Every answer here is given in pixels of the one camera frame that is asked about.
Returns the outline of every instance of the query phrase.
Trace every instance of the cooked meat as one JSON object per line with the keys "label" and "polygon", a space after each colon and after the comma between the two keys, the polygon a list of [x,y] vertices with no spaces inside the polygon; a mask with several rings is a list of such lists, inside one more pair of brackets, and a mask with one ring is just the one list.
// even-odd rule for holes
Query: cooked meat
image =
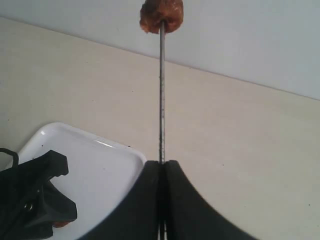
{"label": "cooked meat", "polygon": [[172,33],[184,21],[182,0],[145,0],[140,11],[140,26],[146,33],[158,34],[164,21],[165,32]]}

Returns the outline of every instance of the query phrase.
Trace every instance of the beige table surface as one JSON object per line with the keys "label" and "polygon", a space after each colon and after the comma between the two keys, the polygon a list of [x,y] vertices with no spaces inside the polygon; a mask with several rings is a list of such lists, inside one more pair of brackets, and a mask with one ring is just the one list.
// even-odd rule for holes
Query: beige table surface
{"label": "beige table surface", "polygon": [[[157,59],[0,18],[0,146],[19,151],[63,122],[157,160],[158,71]],[[167,63],[166,156],[254,236],[320,239],[320,101]]]}

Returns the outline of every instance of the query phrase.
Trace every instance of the white wall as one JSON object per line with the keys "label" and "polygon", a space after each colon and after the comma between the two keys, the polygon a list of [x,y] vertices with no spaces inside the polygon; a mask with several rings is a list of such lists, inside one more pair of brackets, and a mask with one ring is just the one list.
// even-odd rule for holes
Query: white wall
{"label": "white wall", "polygon": [[[158,37],[139,28],[143,1],[0,0],[0,16],[158,56]],[[167,38],[169,61],[320,99],[319,0],[184,5],[183,27]]]}

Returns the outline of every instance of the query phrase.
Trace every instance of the meat chunk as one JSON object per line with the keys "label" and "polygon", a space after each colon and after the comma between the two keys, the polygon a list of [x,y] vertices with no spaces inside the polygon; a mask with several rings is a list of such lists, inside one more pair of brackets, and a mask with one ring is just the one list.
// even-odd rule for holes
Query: meat chunk
{"label": "meat chunk", "polygon": [[146,33],[158,34],[164,21],[165,32],[172,33],[184,21],[182,0],[145,0],[140,11],[140,26]]}

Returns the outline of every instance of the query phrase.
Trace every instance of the white plastic tray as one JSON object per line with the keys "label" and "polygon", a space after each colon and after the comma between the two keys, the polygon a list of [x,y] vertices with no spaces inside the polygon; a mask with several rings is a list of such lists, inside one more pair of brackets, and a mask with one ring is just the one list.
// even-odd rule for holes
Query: white plastic tray
{"label": "white plastic tray", "polygon": [[54,228],[50,240],[75,240],[99,224],[127,195],[145,156],[124,145],[63,123],[42,127],[18,153],[19,163],[54,150],[67,157],[69,174],[51,182],[76,203],[78,219]]}

